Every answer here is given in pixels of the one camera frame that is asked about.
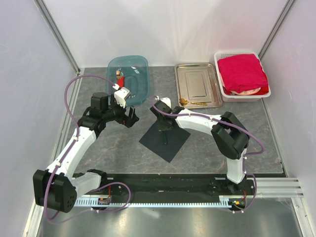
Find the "black paper napkin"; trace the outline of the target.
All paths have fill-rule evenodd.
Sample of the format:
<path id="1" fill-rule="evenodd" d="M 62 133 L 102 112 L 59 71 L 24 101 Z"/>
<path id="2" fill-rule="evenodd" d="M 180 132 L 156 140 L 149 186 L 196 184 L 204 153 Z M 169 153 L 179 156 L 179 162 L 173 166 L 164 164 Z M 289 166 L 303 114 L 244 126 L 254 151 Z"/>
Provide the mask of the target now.
<path id="1" fill-rule="evenodd" d="M 167 145 L 163 142 L 162 131 L 158 130 L 158 122 L 156 121 L 139 140 L 139 143 L 170 163 L 191 134 L 182 128 L 175 128 L 165 131 L 165 133 L 168 141 Z"/>

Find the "gold spoon green handle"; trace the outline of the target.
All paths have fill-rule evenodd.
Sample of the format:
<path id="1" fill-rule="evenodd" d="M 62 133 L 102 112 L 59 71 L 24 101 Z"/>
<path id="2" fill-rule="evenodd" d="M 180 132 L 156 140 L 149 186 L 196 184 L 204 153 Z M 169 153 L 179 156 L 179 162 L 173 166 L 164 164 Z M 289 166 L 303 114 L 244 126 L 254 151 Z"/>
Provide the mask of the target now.
<path id="1" fill-rule="evenodd" d="M 180 98 L 180 99 L 179 99 L 179 103 L 180 103 L 182 106 L 186 106 L 186 105 L 189 105 L 189 104 L 192 104 L 192 105 L 200 105 L 200 106 L 207 106 L 207 103 L 205 103 L 205 102 L 192 102 L 192 101 L 188 101 L 188 100 L 185 99 L 185 98 Z"/>

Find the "gold fork green handle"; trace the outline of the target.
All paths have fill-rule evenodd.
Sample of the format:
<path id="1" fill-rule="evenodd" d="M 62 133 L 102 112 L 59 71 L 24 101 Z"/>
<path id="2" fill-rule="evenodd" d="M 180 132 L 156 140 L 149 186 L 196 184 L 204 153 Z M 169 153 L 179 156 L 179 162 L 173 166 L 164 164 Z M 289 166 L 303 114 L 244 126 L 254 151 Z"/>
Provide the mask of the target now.
<path id="1" fill-rule="evenodd" d="M 167 136 L 166 136 L 165 131 L 162 132 L 162 135 L 163 135 L 163 142 L 164 142 L 165 145 L 167 145 L 168 141 L 167 141 Z"/>

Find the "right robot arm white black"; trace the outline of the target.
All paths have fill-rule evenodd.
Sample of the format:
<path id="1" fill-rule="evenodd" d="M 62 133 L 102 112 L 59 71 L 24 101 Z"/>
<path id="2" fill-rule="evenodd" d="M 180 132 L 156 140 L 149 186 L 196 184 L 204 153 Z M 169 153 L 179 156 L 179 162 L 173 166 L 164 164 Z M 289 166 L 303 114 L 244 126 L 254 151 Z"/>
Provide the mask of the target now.
<path id="1" fill-rule="evenodd" d="M 243 163 L 250 136 L 233 113 L 207 115 L 179 106 L 171 109 L 162 101 L 156 102 L 150 110 L 157 117 L 162 131 L 181 128 L 212 136 L 220 153 L 227 160 L 227 191 L 235 195 L 243 190 L 246 176 Z"/>

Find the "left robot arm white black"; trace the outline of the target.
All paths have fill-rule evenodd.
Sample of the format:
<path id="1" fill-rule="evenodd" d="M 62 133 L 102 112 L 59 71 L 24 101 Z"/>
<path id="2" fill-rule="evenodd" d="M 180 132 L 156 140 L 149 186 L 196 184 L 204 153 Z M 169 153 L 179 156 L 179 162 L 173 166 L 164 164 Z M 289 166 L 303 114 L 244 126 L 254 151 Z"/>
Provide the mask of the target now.
<path id="1" fill-rule="evenodd" d="M 79 177 L 73 174 L 87 149 L 96 141 L 107 123 L 115 121 L 132 127 L 139 118 L 134 107 L 126 108 L 130 91 L 123 87 L 109 95 L 94 93 L 90 106 L 78 120 L 71 140 L 60 155 L 45 170 L 33 175 L 35 202 L 39 206 L 68 213 L 77 198 L 90 191 L 104 194 L 108 190 L 107 174 L 90 169 Z"/>

